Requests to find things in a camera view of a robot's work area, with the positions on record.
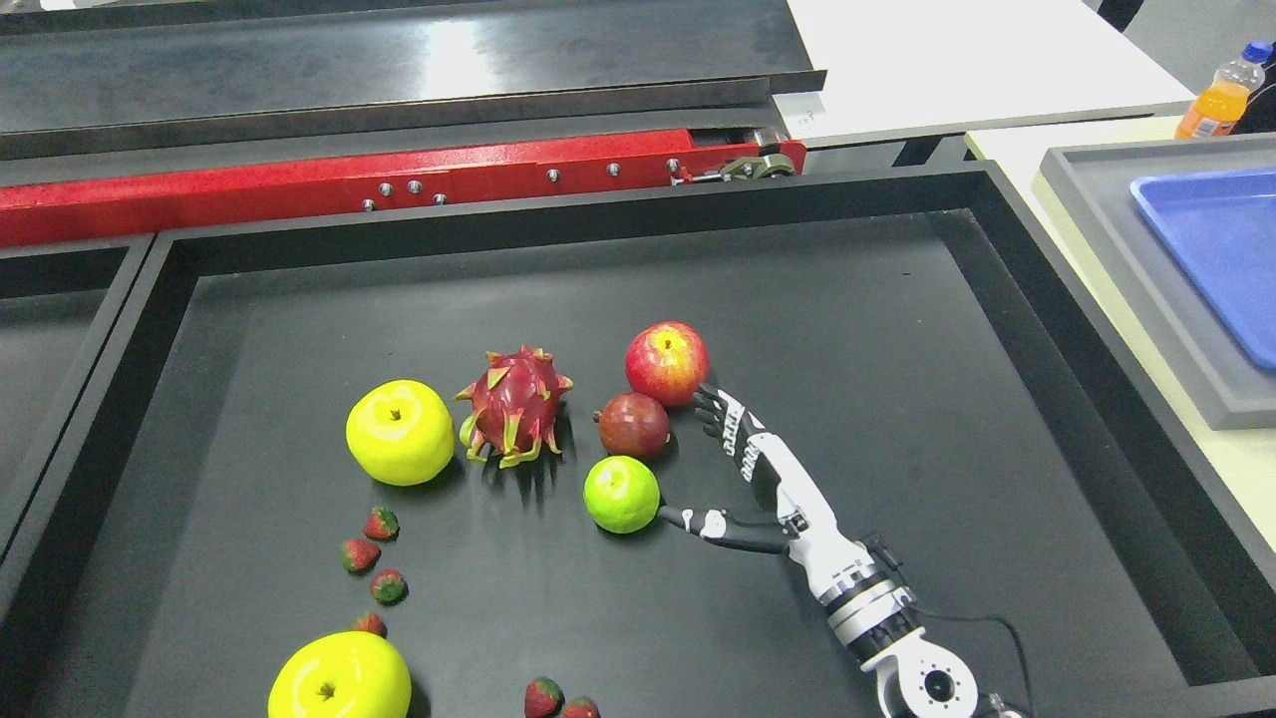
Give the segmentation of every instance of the strawberry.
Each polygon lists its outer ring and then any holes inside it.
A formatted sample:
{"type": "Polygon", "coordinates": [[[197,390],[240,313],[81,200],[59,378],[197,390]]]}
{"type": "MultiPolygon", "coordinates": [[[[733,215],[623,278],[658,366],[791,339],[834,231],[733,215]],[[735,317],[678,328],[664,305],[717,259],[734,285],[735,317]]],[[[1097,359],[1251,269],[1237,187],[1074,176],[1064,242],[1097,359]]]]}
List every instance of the strawberry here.
{"type": "Polygon", "coordinates": [[[523,694],[523,715],[527,718],[550,718],[563,708],[563,689],[553,680],[541,676],[527,684],[523,694]]]}
{"type": "Polygon", "coordinates": [[[364,613],[359,619],[355,619],[355,622],[350,625],[350,630],[351,631],[367,631],[369,634],[376,634],[376,635],[382,636],[383,639],[385,638],[385,633],[387,633],[385,631],[385,621],[382,621],[380,616],[378,616],[376,613],[371,613],[371,612],[364,613]]]}
{"type": "Polygon", "coordinates": [[[407,584],[403,583],[403,574],[399,574],[394,569],[385,569],[373,576],[373,584],[367,590],[376,599],[376,603],[390,606],[407,596],[407,584]]]}
{"type": "Polygon", "coordinates": [[[582,695],[563,707],[563,718],[598,718],[598,704],[582,695]]]}
{"type": "Polygon", "coordinates": [[[394,541],[398,536],[398,518],[384,506],[373,509],[364,523],[364,536],[373,541],[394,541]]]}
{"type": "Polygon", "coordinates": [[[367,539],[346,539],[341,545],[341,565],[351,574],[362,574],[376,564],[382,547],[367,539]]]}

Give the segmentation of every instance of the orange juice bottle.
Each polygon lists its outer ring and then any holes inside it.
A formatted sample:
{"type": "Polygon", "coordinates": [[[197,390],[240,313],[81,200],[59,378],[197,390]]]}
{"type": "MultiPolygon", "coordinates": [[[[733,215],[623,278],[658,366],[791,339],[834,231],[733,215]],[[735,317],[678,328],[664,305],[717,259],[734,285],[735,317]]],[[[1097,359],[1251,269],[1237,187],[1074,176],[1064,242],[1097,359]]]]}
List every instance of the orange juice bottle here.
{"type": "Polygon", "coordinates": [[[1250,42],[1240,57],[1213,73],[1213,83],[1188,108],[1174,136],[1221,136],[1245,114],[1249,93],[1263,85],[1263,62],[1272,55],[1267,42],[1250,42]]]}

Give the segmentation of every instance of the dragon fruit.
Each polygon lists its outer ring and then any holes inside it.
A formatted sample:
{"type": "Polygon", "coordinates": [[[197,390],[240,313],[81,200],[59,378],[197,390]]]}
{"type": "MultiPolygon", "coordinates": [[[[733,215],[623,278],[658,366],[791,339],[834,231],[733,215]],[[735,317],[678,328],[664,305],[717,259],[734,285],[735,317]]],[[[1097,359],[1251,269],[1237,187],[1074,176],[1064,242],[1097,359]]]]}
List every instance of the dragon fruit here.
{"type": "Polygon", "coordinates": [[[473,413],[461,425],[461,444],[472,462],[490,444],[508,469],[541,455],[541,446],[563,454],[554,440],[554,420],[572,380],[554,371],[554,355],[524,343],[514,353],[487,352],[487,371],[461,390],[453,402],[468,399],[473,413]]]}

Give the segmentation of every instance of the red metal beam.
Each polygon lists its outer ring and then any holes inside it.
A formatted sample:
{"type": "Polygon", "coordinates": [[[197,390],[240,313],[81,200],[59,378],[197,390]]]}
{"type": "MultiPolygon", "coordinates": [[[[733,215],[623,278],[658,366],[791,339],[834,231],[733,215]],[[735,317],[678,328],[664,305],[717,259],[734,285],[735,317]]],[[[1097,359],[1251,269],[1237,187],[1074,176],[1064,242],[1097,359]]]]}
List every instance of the red metal beam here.
{"type": "MultiPolygon", "coordinates": [[[[801,172],[806,148],[790,140],[781,150],[801,172]]],[[[752,143],[697,147],[688,130],[671,129],[6,186],[0,245],[362,212],[365,200],[380,210],[440,195],[457,203],[667,186],[757,152],[752,143]]]]}

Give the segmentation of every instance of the robotic hand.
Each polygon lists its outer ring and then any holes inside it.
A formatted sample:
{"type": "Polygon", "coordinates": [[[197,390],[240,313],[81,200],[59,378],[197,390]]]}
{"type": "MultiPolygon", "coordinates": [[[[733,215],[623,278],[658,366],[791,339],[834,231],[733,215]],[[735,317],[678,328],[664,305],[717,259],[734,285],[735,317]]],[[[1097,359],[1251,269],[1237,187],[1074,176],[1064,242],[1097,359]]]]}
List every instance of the robotic hand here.
{"type": "Polygon", "coordinates": [[[863,543],[837,531],[833,510],[785,441],[731,395],[708,385],[695,394],[695,416],[768,513],[662,506],[660,517],[718,546],[787,551],[805,569],[810,593],[837,639],[865,673],[877,672],[878,705],[888,718],[972,715],[979,690],[970,668],[923,638],[925,627],[906,611],[912,592],[896,584],[863,543]]]}

